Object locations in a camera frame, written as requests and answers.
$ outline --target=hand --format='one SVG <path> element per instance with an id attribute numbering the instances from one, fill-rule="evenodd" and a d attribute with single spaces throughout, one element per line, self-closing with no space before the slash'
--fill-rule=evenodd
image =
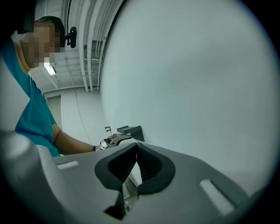
<path id="1" fill-rule="evenodd" d="M 113 141 L 117 136 L 116 135 L 110 135 L 108 138 Z M 98 151 L 100 149 L 100 147 L 102 147 L 102 145 L 98 145 L 96 148 L 95 148 L 95 151 Z"/>

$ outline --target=man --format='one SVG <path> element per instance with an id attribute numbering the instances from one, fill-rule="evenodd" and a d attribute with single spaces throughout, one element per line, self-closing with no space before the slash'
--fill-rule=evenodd
<path id="1" fill-rule="evenodd" d="M 65 46 L 64 35 L 65 29 L 59 18 L 42 17 L 35 21 L 33 33 L 22 35 L 16 43 L 10 39 L 0 50 L 11 74 L 30 98 L 15 131 L 35 144 L 46 146 L 52 156 L 91 152 L 100 147 L 74 139 L 58 127 L 43 93 L 29 74 L 31 69 L 43 67 L 46 60 L 53 60 L 54 52 Z"/>

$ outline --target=black mount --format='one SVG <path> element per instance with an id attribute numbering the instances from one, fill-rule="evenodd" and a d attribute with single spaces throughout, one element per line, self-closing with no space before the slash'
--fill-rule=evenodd
<path id="1" fill-rule="evenodd" d="M 139 140 L 142 142 L 145 141 L 141 126 L 136 126 L 136 127 L 124 126 L 121 128 L 117 128 L 117 132 L 125 134 L 125 135 L 130 134 L 136 140 Z"/>
<path id="2" fill-rule="evenodd" d="M 70 29 L 70 33 L 65 36 L 65 41 L 67 41 L 67 45 L 70 45 L 71 48 L 76 47 L 76 39 L 77 39 L 77 28 L 72 27 Z"/>
<path id="3" fill-rule="evenodd" d="M 105 127 L 105 131 L 106 131 L 106 132 L 111 131 L 111 127 L 110 127 L 110 126 Z"/>

